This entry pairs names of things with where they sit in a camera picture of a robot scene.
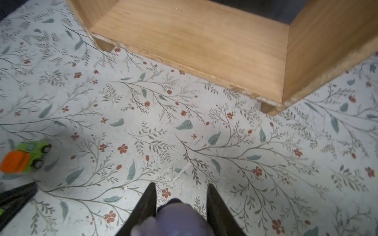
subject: dark gap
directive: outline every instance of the dark gap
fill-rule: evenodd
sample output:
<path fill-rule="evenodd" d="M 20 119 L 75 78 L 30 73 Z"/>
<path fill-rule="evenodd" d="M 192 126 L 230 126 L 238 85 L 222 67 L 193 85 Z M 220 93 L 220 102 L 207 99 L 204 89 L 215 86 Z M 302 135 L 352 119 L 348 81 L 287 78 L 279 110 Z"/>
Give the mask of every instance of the dark gap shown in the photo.
<path fill-rule="evenodd" d="M 0 20 L 11 14 L 14 10 L 24 4 L 26 0 L 1 0 Z"/>
<path fill-rule="evenodd" d="M 243 11 L 290 24 L 307 0 L 212 0 Z"/>

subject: purple glove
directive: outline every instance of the purple glove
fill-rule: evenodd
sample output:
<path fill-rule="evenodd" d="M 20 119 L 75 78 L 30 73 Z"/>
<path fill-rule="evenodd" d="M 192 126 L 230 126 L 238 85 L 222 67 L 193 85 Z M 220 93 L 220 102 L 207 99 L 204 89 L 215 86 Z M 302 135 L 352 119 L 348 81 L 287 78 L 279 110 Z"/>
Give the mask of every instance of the purple glove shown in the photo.
<path fill-rule="evenodd" d="M 160 207 L 131 230 L 130 236 L 214 236 L 210 225 L 190 205 L 175 201 Z"/>

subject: wooden shelf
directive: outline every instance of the wooden shelf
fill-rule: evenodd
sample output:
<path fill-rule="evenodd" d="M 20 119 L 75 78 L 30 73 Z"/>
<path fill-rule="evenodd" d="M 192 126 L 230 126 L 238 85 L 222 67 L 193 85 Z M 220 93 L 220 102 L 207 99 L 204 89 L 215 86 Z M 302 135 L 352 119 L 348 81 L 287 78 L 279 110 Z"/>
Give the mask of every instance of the wooden shelf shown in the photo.
<path fill-rule="evenodd" d="M 283 23 L 211 1 L 123 0 L 90 31 L 214 83 L 282 101 Z"/>
<path fill-rule="evenodd" d="M 67 0 L 93 43 L 262 100 L 275 115 L 378 51 L 377 0 L 310 0 L 291 25 L 208 0 Z"/>

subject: wooden leg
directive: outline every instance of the wooden leg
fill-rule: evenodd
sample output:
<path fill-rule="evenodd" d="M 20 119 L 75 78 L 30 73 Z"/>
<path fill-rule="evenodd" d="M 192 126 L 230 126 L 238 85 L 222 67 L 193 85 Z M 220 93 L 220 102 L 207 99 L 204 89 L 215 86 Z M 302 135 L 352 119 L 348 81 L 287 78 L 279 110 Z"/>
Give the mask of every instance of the wooden leg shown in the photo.
<path fill-rule="evenodd" d="M 110 52 L 113 50 L 114 45 L 105 41 L 102 41 L 101 39 L 93 38 L 94 42 L 96 43 L 96 47 L 98 49 L 101 49 L 103 51 Z"/>
<path fill-rule="evenodd" d="M 281 111 L 279 110 L 279 107 L 272 106 L 266 102 L 261 102 L 261 111 L 267 115 L 275 116 Z"/>

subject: orange toy part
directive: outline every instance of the orange toy part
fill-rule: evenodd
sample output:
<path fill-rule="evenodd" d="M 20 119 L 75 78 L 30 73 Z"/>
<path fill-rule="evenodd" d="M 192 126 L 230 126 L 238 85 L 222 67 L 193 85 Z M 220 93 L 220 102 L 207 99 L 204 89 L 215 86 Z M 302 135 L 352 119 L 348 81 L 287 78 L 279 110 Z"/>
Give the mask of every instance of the orange toy part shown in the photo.
<path fill-rule="evenodd" d="M 4 173 L 20 173 L 29 162 L 30 154 L 24 151 L 10 151 L 0 166 Z"/>

